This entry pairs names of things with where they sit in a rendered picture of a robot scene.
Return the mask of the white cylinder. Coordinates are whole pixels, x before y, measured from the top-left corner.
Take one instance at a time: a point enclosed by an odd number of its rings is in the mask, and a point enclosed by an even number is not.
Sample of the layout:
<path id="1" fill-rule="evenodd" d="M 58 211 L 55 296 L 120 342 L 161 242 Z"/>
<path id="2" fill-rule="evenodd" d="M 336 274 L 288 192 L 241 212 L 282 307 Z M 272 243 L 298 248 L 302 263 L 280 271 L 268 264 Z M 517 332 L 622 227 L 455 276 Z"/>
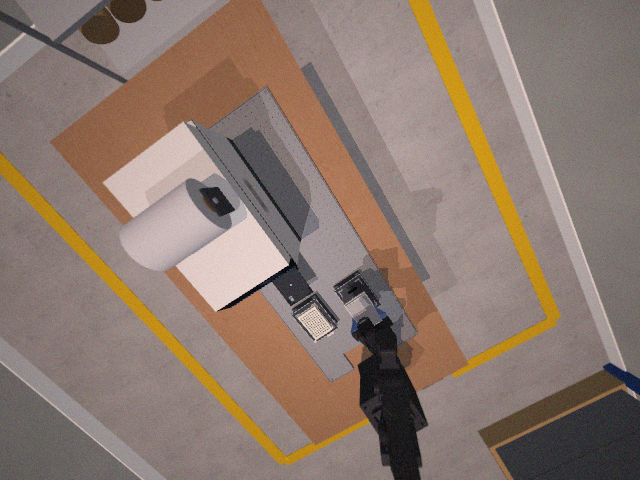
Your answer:
<path id="1" fill-rule="evenodd" d="M 167 271 L 226 232 L 228 214 L 219 215 L 203 201 L 202 182 L 188 178 L 124 224 L 119 232 L 128 255 L 140 265 Z"/>

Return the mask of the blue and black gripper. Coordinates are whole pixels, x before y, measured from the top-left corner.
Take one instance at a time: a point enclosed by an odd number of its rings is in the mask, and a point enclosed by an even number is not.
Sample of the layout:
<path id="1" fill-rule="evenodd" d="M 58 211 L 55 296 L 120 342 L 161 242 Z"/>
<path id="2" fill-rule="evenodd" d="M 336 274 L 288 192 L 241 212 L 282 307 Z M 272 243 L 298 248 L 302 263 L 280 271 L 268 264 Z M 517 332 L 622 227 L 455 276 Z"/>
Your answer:
<path id="1" fill-rule="evenodd" d="M 390 326 L 392 326 L 392 325 L 393 325 L 393 322 L 392 322 L 392 321 L 391 321 L 391 319 L 388 317 L 388 315 L 387 315 L 384 311 L 382 311 L 381 309 L 377 308 L 374 304 L 373 304 L 373 306 L 374 306 L 374 308 L 376 309 L 376 311 L 378 312 L 379 316 L 380 316 L 380 317 L 382 318 L 382 320 L 383 320 L 383 321 L 379 322 L 378 324 L 376 324 L 376 325 L 374 325 L 374 326 L 376 327 L 377 325 L 381 324 L 381 326 L 382 326 L 384 329 L 390 329 L 390 330 L 392 330 Z M 357 322 L 356 322 L 356 321 L 354 320 L 354 318 L 352 317 L 351 335 L 352 335 L 352 337 L 353 337 L 356 341 L 361 342 L 365 347 L 367 347 L 367 345 L 366 345 L 366 343 L 365 343 L 364 339 L 361 337 L 361 335 L 360 335 L 360 333 L 359 333 L 359 331 L 358 331 L 357 326 L 358 326 Z M 373 351 L 373 352 L 374 352 L 374 354 L 375 354 L 375 351 L 376 351 L 376 347 L 375 347 L 375 349 L 374 349 L 374 351 Z"/>

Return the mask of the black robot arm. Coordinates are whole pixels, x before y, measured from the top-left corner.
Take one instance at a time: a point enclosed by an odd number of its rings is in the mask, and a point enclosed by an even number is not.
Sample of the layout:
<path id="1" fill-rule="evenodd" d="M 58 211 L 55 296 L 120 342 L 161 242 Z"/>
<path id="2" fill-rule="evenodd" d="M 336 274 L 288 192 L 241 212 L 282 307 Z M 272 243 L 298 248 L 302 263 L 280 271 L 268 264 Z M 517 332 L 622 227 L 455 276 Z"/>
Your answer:
<path id="1" fill-rule="evenodd" d="M 381 407 L 372 412 L 372 419 L 378 426 L 382 466 L 391 467 L 395 480 L 421 480 L 416 418 L 410 410 L 405 368 L 399 367 L 396 334 L 381 324 L 375 327 L 368 316 L 359 320 L 357 328 L 372 354 L 376 347 L 375 356 L 380 366 L 374 368 L 372 377 Z"/>

